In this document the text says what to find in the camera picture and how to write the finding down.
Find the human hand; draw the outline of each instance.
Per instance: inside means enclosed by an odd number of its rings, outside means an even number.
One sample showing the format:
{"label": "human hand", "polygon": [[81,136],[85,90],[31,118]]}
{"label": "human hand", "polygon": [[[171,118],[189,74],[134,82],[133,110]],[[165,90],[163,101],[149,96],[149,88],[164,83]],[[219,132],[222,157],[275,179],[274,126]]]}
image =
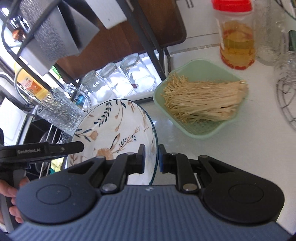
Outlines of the human hand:
{"label": "human hand", "polygon": [[[25,184],[27,184],[29,181],[29,179],[27,177],[24,177],[21,181],[20,181],[20,187],[24,186]],[[15,220],[18,223],[23,223],[23,219],[20,215],[20,211],[18,210],[18,208],[15,206],[15,197],[17,194],[17,189],[10,186],[7,182],[0,180],[0,194],[6,196],[6,197],[11,197],[11,203],[13,204],[13,206],[11,206],[9,208],[9,212],[12,216],[15,216]],[[0,212],[0,222],[4,224],[4,220],[3,220],[3,216],[2,213]]]}

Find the red lid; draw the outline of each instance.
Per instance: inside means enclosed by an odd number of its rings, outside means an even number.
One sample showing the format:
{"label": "red lid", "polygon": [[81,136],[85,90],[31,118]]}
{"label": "red lid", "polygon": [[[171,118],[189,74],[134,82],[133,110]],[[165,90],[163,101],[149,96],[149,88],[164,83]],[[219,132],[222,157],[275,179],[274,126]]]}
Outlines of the red lid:
{"label": "red lid", "polygon": [[251,0],[212,0],[213,8],[226,12],[249,12],[252,10]]}

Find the bottle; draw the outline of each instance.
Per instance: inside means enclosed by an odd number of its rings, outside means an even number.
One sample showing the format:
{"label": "bottle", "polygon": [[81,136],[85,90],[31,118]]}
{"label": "bottle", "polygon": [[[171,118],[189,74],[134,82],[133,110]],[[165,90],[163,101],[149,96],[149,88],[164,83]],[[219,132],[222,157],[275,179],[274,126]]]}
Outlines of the bottle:
{"label": "bottle", "polygon": [[77,106],[83,107],[84,102],[85,102],[85,97],[83,95],[78,95],[75,99],[74,102]]}
{"label": "bottle", "polygon": [[[18,63],[14,65],[15,75],[20,71],[21,66]],[[37,99],[42,101],[48,93],[41,84],[39,84],[31,75],[29,75],[24,69],[22,69],[17,77],[17,82],[22,85],[24,89],[31,92]]]}
{"label": "bottle", "polygon": [[233,69],[255,61],[251,0],[212,0],[220,35],[220,56]]}

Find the floral pattern plate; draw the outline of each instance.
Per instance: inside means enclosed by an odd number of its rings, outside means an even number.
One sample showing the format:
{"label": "floral pattern plate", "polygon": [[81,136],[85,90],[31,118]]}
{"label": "floral pattern plate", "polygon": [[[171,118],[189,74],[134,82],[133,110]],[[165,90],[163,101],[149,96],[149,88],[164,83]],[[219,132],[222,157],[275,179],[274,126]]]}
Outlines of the floral pattern plate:
{"label": "floral pattern plate", "polygon": [[156,173],[158,140],[147,112],[126,99],[114,99],[95,107],[80,123],[72,141],[82,141],[83,152],[68,156],[68,167],[95,156],[115,159],[146,146],[145,171],[128,177],[129,185],[151,185]]}

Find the green plastic basket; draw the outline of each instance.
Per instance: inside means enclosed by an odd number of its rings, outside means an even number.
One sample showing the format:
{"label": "green plastic basket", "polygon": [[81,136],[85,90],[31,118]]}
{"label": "green plastic basket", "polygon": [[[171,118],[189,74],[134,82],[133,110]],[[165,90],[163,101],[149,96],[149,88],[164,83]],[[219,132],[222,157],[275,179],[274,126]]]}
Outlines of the green plastic basket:
{"label": "green plastic basket", "polygon": [[[173,70],[171,73],[177,72],[179,76],[184,75],[188,77],[189,81],[213,81],[213,80],[227,80],[239,81],[242,78],[228,72],[208,60],[196,59],[191,60],[187,64]],[[227,123],[234,121],[237,115],[231,120],[225,121],[205,121],[202,123],[183,123],[176,119],[164,106],[165,100],[160,94],[164,94],[163,88],[166,86],[166,78],[154,91],[153,100],[155,104],[167,115],[167,117],[178,127],[184,134],[196,139],[206,139],[217,133]]]}

